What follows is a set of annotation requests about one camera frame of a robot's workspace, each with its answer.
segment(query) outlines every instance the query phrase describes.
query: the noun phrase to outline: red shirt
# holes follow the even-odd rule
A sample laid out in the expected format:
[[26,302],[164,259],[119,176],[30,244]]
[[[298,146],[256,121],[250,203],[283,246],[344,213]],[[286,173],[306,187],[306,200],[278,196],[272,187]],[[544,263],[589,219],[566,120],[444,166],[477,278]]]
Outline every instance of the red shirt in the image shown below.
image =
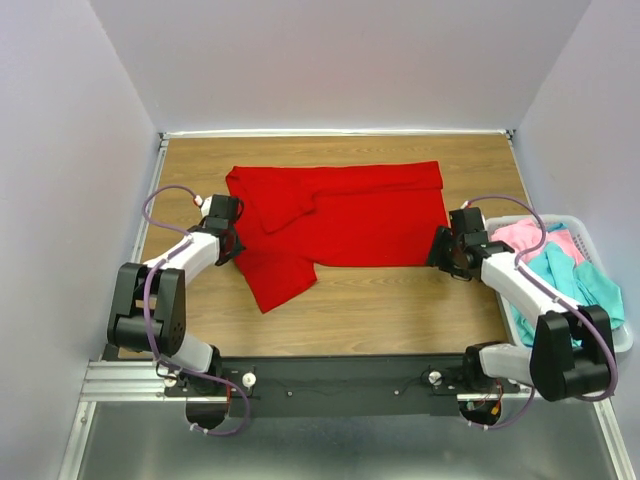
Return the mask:
[[247,249],[235,262],[263,313],[311,287],[314,263],[424,265],[447,225],[437,162],[234,167],[227,185],[245,204],[236,228]]

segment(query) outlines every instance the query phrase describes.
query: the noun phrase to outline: white wall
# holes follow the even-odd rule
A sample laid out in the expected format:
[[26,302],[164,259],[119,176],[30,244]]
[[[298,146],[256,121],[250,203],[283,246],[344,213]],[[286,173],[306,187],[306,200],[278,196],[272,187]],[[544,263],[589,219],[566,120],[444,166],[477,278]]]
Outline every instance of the white wall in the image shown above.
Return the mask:
[[85,0],[0,15],[0,478],[56,478],[157,136]]
[[156,126],[514,128],[589,0],[91,0]]
[[640,472],[640,3],[594,0],[516,133],[542,212],[584,220],[622,287],[635,348],[621,361],[614,407]]

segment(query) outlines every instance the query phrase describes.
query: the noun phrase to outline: metal frame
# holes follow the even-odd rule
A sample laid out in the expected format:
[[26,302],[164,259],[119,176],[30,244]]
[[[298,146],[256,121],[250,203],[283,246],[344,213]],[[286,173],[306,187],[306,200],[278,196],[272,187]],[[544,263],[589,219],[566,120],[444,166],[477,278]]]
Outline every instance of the metal frame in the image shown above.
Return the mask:
[[[338,136],[338,135],[451,135],[451,134],[503,134],[507,141],[520,174],[511,141],[509,130],[223,130],[209,132],[174,132],[161,134],[161,142],[156,157],[156,165],[151,179],[149,194],[160,182],[164,160],[171,138],[206,138],[206,137],[255,137],[255,136]],[[524,188],[527,200],[529,193]],[[148,225],[141,220],[131,261],[139,262],[147,235]],[[75,480],[80,474],[89,434],[99,402],[216,402],[226,401],[222,397],[170,398],[164,395],[164,381],[157,377],[153,362],[144,361],[100,361],[90,362],[87,366],[78,408],[67,443],[59,480]],[[526,389],[522,393],[508,394],[505,397],[528,397]],[[486,398],[483,394],[458,395],[458,400],[474,400]],[[615,412],[610,400],[594,404],[600,428],[613,462],[617,477],[621,480],[635,480],[636,476],[624,444]]]

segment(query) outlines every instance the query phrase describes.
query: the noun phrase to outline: clothing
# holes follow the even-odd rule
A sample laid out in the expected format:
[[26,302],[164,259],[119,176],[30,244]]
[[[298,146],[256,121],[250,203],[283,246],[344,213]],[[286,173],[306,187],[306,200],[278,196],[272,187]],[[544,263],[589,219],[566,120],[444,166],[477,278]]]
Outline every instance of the clothing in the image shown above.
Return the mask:
[[[507,245],[512,246],[517,253],[537,245],[541,236],[542,232],[538,225],[530,218],[525,218],[507,227],[497,229],[491,235],[491,240],[502,240]],[[584,257],[580,250],[573,243],[571,232],[563,224],[548,228],[545,245],[549,242],[559,245],[567,255],[575,260],[576,264],[584,262]],[[539,253],[540,250],[528,253],[522,257],[522,260],[525,263],[529,263]]]
[[424,265],[447,225],[437,162],[234,167],[227,185],[245,204],[235,262],[263,313],[311,287],[314,263]]
[[[620,287],[584,261],[576,266],[573,258],[554,242],[547,244],[540,255],[529,262],[529,268],[556,290],[576,300],[580,305],[600,305],[611,319],[611,328],[624,323],[624,307]],[[535,328],[511,307],[522,343],[533,345]]]

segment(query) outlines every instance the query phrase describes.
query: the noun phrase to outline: teal shirt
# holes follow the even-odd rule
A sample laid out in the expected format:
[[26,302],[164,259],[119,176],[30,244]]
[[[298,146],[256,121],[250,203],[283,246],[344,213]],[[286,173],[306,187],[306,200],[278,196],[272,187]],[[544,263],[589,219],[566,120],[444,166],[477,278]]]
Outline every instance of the teal shirt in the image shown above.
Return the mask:
[[[620,287],[591,262],[585,260],[576,266],[573,258],[564,253],[557,244],[550,242],[540,255],[529,262],[529,268],[556,290],[576,300],[578,304],[600,305],[609,315],[612,329],[624,323]],[[513,306],[511,313],[522,343],[532,346],[535,328]]]

